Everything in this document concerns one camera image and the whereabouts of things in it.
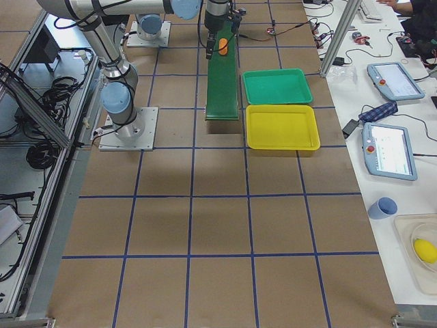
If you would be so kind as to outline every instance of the yellow ball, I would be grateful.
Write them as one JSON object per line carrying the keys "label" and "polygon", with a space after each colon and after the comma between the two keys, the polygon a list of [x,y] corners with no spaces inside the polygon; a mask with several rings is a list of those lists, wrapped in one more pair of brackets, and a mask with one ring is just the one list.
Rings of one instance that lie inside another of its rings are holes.
{"label": "yellow ball", "polygon": [[414,250],[417,256],[426,263],[437,261],[437,248],[425,239],[416,239],[414,241]]}

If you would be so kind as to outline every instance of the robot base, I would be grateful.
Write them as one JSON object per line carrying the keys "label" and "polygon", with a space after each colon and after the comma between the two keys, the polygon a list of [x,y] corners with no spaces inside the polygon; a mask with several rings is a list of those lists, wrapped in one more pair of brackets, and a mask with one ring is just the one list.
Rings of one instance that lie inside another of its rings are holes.
{"label": "robot base", "polygon": [[[131,151],[131,150],[153,150],[155,139],[156,122],[158,120],[158,107],[142,107],[139,109],[139,119],[144,120],[144,131],[139,137],[120,139],[113,130],[105,130],[105,133],[98,148],[101,151]],[[106,125],[112,124],[112,119],[107,116]]]}
{"label": "robot base", "polygon": [[[130,31],[137,31],[137,25],[136,21],[132,22]],[[126,45],[128,48],[167,48],[169,46],[170,27],[170,22],[163,22],[161,34],[154,40],[143,40],[137,34],[130,34]]]}

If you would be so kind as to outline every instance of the green conveyor belt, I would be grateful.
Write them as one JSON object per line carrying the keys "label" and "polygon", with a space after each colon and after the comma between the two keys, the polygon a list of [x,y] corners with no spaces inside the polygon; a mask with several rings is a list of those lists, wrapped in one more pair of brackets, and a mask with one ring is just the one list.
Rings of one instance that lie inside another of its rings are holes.
{"label": "green conveyor belt", "polygon": [[[217,35],[215,49],[221,38],[232,37],[231,25]],[[236,62],[236,39],[228,44],[226,56],[215,52],[208,62],[208,91],[206,94],[207,120],[238,120],[238,74]]]}

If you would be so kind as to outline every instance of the white tray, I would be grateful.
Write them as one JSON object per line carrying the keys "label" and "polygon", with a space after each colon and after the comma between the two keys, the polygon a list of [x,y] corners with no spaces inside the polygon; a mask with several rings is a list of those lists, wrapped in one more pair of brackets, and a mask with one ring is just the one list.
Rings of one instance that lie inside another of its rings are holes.
{"label": "white tray", "polygon": [[[424,224],[437,225],[437,214],[399,215],[394,223],[418,287],[425,294],[437,295],[437,273],[427,268],[427,265],[417,257],[412,245],[413,232]],[[437,245],[437,235],[432,238],[433,240],[430,240],[430,236],[427,236],[428,241]]]}

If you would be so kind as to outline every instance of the tablet screen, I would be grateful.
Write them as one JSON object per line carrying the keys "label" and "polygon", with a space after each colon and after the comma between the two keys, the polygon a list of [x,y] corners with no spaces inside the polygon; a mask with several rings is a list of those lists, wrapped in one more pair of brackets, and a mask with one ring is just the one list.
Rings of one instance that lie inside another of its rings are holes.
{"label": "tablet screen", "polygon": [[377,65],[376,69],[386,81],[394,96],[415,96],[420,94],[410,79],[397,64]]}
{"label": "tablet screen", "polygon": [[398,128],[372,126],[378,158],[378,171],[411,175],[404,131]]}

